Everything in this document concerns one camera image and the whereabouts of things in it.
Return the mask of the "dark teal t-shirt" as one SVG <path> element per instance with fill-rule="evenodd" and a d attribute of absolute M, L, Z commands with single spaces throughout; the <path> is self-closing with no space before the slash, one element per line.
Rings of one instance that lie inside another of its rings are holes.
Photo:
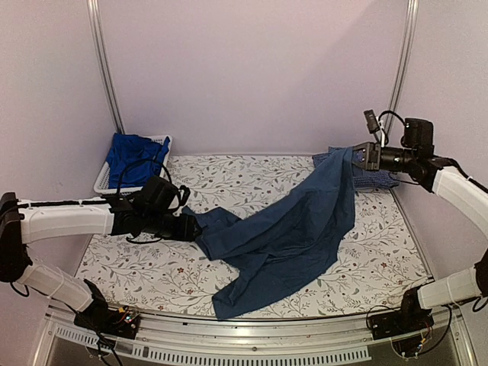
<path fill-rule="evenodd" d="M 337 149 L 288 195 L 241 219 L 217 207 L 195 213 L 196 238 L 207 259 L 239 276 L 212 296 L 216 318 L 231 319 L 289 297 L 336 262 L 339 244 L 355 225 L 353 150 Z"/>

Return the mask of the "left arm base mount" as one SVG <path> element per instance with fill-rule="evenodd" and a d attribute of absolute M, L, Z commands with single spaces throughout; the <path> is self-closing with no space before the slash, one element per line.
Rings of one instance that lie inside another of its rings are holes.
<path fill-rule="evenodd" d="M 92 304 L 86 310 L 77 312 L 74 324 L 102 335 L 135 339 L 140 320 L 140 314 L 129 307 L 112 310 L 102 305 Z"/>

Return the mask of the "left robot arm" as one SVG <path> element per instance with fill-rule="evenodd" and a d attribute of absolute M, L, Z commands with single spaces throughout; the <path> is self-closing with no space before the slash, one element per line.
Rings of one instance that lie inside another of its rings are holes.
<path fill-rule="evenodd" d="M 192 242 L 201 233 L 195 217 L 180 213 L 190 191 L 159 176 L 130 194 L 105 194 L 88 200 L 1 198 L 1 281 L 22 284 L 73 308 L 96 330 L 113 325 L 113 314 L 99 289 L 56 266 L 29 256 L 32 242 L 78 235 L 131 235 Z"/>

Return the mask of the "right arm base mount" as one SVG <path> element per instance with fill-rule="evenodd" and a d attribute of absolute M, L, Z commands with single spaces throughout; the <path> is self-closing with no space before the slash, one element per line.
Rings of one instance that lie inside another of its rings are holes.
<path fill-rule="evenodd" d="M 373 306 L 366 312 L 366 327 L 373 340 L 388 339 L 430 328 L 434 325 L 432 310 L 402 311 L 385 305 Z"/>

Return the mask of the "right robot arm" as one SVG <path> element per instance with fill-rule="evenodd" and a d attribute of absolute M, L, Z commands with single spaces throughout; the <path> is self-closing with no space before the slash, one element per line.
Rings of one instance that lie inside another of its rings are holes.
<path fill-rule="evenodd" d="M 400 118 L 403 135 L 400 146 L 390 146 L 382 121 L 397 116 L 393 111 L 364 113 L 369 134 L 374 141 L 353 149 L 354 164 L 369 172 L 403 173 L 419 187 L 441 199 L 457 211 L 462 223 L 470 223 L 480 234 L 487 234 L 487 189 L 470 177 L 452 158 L 435 153 L 434 125 L 419 118 Z M 474 301 L 479 307 L 487 302 L 487 257 L 483 255 L 466 269 L 408 290 L 400 309 L 393 313 L 400 332 L 411 332 L 431 310 L 447 305 Z"/>

